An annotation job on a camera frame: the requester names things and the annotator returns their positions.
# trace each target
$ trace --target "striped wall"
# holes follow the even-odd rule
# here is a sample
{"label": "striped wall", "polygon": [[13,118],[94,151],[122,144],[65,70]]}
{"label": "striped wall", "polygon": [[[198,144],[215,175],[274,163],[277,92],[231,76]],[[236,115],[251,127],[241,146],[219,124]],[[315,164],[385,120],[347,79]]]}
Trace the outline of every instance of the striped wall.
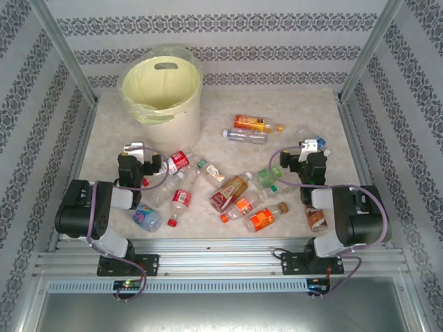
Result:
{"label": "striped wall", "polygon": [[180,45],[202,62],[207,89],[339,91],[386,0],[50,0],[97,93],[128,63]]}
{"label": "striped wall", "polygon": [[406,0],[347,101],[432,331],[443,331],[442,28],[442,0]]}
{"label": "striped wall", "polygon": [[89,112],[28,2],[0,3],[0,331],[45,251]]}

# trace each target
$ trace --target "plastic bottle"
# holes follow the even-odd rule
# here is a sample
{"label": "plastic bottle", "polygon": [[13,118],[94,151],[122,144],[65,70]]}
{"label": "plastic bottle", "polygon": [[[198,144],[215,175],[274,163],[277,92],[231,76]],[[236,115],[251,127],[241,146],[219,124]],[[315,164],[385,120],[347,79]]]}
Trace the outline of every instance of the plastic bottle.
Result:
{"label": "plastic bottle", "polygon": [[[287,169],[283,169],[278,166],[272,167],[273,173],[278,178],[281,178],[283,174],[287,173]],[[264,188],[270,187],[274,182],[277,181],[277,177],[271,174],[269,169],[262,169],[260,172],[253,175],[252,183],[258,190],[263,190]]]}
{"label": "plastic bottle", "polygon": [[253,216],[245,218],[245,223],[250,232],[258,232],[259,230],[271,225],[276,218],[278,218],[281,214],[287,213],[288,211],[288,205],[284,202],[270,205],[263,210],[260,210]]}
{"label": "plastic bottle", "polygon": [[163,222],[161,215],[147,205],[140,205],[132,215],[132,220],[148,232],[155,232]]}
{"label": "plastic bottle", "polygon": [[[188,166],[194,165],[198,155],[194,154],[190,149],[182,149],[172,154],[168,158],[169,174],[175,174],[180,169]],[[160,172],[155,174],[155,176],[164,175],[166,172],[166,162],[161,163]]]}
{"label": "plastic bottle", "polygon": [[298,189],[298,187],[296,187],[295,185],[285,185],[280,181],[275,181],[270,187],[264,188],[260,192],[260,198],[264,201],[265,199],[280,194],[289,194],[290,192],[294,192],[296,189]]}
{"label": "plastic bottle", "polygon": [[202,157],[199,157],[196,162],[197,168],[201,170],[204,178],[215,188],[220,188],[226,182],[226,177],[213,163],[209,163]]}
{"label": "plastic bottle", "polygon": [[192,186],[199,175],[199,170],[195,167],[189,167],[186,170],[185,178],[183,179],[178,190],[174,193],[171,201],[171,217],[168,221],[168,226],[177,226],[177,218],[181,216],[188,208],[192,198]]}
{"label": "plastic bottle", "polygon": [[149,196],[146,198],[147,203],[153,208],[161,207],[168,199],[171,199],[183,180],[183,177],[183,172],[169,175],[162,186],[149,192]]}
{"label": "plastic bottle", "polygon": [[265,118],[254,118],[252,116],[235,116],[234,128],[258,130],[271,133],[272,131],[283,131],[281,124],[276,124]]}
{"label": "plastic bottle", "polygon": [[249,172],[234,176],[209,198],[209,203],[216,211],[225,212],[248,189],[248,181],[251,179],[252,174]]}
{"label": "plastic bottle", "polygon": [[223,137],[243,143],[261,144],[264,145],[268,141],[268,134],[260,131],[252,131],[245,129],[223,129]]}
{"label": "plastic bottle", "polygon": [[250,211],[257,208],[262,202],[256,192],[247,192],[241,199],[235,202],[225,213],[220,216],[221,221],[227,223],[246,216]]}

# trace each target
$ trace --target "bucket handle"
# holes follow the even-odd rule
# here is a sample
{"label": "bucket handle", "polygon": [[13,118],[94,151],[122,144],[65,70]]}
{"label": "bucket handle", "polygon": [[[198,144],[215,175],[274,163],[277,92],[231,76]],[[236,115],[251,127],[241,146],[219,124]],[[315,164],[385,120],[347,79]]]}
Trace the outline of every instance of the bucket handle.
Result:
{"label": "bucket handle", "polygon": [[178,69],[179,66],[175,64],[174,62],[161,62],[160,64],[155,64],[154,68],[158,71],[163,69]]}

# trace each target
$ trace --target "orange juice bottle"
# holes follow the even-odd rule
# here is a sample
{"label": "orange juice bottle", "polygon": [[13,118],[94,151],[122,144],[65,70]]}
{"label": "orange juice bottle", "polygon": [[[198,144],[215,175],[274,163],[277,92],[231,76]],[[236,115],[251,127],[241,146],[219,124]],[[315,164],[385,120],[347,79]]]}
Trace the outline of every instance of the orange juice bottle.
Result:
{"label": "orange juice bottle", "polygon": [[248,226],[249,231],[258,232],[259,230],[262,230],[263,228],[274,223],[276,218],[278,218],[281,214],[287,213],[288,211],[288,205],[284,202],[270,205],[253,216],[246,218],[246,226]]}
{"label": "orange juice bottle", "polygon": [[258,130],[271,133],[272,131],[283,131],[281,124],[275,124],[266,118],[254,118],[252,116],[235,116],[234,128]]}

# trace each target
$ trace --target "white surface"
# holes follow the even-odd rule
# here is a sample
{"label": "white surface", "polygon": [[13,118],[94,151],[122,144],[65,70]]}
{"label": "white surface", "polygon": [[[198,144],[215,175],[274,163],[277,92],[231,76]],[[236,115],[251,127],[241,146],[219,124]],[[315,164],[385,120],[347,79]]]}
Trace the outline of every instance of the white surface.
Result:
{"label": "white surface", "polygon": [[[269,135],[268,144],[252,145],[229,141],[222,130],[233,124],[235,114],[268,117],[283,123],[282,133]],[[227,174],[258,172],[267,166],[272,153],[282,147],[298,145],[303,134],[300,129],[319,133],[333,153],[327,161],[327,184],[358,183],[340,116],[330,90],[316,91],[203,91],[201,101],[201,137],[194,152],[206,160],[217,163]],[[118,177],[117,156],[124,145],[143,141],[144,128],[128,115],[117,95],[105,94],[100,99],[98,112],[89,141],[81,179],[89,181],[114,181]],[[291,174],[293,181],[298,177]],[[113,210],[109,222],[118,234],[135,238],[238,238],[238,237],[310,237],[318,233],[310,231],[300,202],[299,191],[272,198],[261,207],[284,201],[289,213],[281,216],[273,225],[250,233],[243,220],[223,224],[219,214],[210,206],[212,185],[200,177],[197,179],[189,210],[181,217],[176,228],[166,226],[169,219],[169,203],[159,212],[163,225],[149,233],[132,221],[131,210]],[[328,227],[333,227],[333,212],[325,211]]]}

